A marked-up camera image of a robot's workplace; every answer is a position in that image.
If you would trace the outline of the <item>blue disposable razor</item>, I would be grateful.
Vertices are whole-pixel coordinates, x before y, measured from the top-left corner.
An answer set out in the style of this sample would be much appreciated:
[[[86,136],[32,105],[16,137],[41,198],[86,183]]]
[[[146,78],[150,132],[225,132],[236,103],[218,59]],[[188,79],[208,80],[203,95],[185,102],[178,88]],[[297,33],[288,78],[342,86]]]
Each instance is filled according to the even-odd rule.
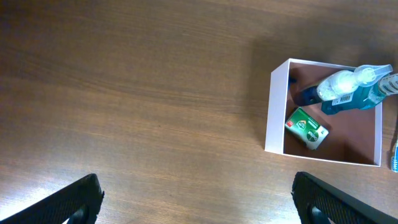
[[[288,90],[295,90],[297,87],[297,79],[294,77],[289,77],[288,79]]]

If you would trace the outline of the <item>clear spray bottle dark liquid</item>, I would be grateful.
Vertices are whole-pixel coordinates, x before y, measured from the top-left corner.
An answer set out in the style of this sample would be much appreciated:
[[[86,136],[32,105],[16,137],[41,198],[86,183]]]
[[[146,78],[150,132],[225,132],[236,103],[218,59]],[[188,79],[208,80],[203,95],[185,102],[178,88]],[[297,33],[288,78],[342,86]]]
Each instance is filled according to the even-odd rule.
[[[393,71],[392,65],[362,65],[354,71],[342,70],[326,77],[318,85],[308,87],[293,96],[299,106],[332,101],[354,93],[359,87],[376,84]]]

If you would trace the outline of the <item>green white soap box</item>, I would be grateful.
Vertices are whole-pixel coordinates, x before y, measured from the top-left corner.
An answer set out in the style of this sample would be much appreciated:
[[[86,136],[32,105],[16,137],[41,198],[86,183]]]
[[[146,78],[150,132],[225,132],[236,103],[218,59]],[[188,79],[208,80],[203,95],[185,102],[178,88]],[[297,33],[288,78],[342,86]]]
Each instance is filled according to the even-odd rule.
[[[329,134],[329,130],[298,107],[287,118],[285,128],[301,140],[309,150],[317,150]]]

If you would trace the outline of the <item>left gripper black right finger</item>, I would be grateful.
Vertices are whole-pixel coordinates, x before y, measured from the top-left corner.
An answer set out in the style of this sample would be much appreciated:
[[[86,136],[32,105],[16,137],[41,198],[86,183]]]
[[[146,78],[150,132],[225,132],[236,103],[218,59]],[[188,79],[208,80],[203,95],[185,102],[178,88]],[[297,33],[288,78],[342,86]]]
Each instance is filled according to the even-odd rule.
[[[292,198],[302,223],[397,223],[397,219],[307,172],[298,172]]]

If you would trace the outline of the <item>blue white toothbrush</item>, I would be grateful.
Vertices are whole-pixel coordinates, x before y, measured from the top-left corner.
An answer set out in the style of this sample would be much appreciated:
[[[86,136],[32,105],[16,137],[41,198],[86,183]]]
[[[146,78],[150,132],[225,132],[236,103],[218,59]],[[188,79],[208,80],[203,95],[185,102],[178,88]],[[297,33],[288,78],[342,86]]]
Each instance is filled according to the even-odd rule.
[[[394,144],[393,152],[392,152],[392,156],[391,156],[391,171],[398,173],[398,156],[397,156],[397,145],[398,145],[398,141],[396,141],[396,143]]]

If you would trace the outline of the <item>teal mouthwash bottle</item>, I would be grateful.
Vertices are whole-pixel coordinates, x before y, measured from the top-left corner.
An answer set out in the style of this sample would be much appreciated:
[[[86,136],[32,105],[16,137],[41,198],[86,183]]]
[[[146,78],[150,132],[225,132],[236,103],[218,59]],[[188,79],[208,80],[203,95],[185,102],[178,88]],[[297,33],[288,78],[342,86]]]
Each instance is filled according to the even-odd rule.
[[[397,94],[397,74],[386,75],[376,84],[359,87],[353,93],[322,103],[321,111],[327,115],[346,110],[368,110],[380,104],[387,96]]]

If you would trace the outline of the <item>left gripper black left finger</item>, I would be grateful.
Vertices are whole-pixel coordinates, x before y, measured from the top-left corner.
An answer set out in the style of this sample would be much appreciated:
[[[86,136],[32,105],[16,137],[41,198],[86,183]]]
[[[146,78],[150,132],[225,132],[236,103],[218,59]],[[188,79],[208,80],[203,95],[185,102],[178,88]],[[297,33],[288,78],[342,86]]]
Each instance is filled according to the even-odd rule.
[[[88,174],[1,223],[95,223],[103,199],[97,175]]]

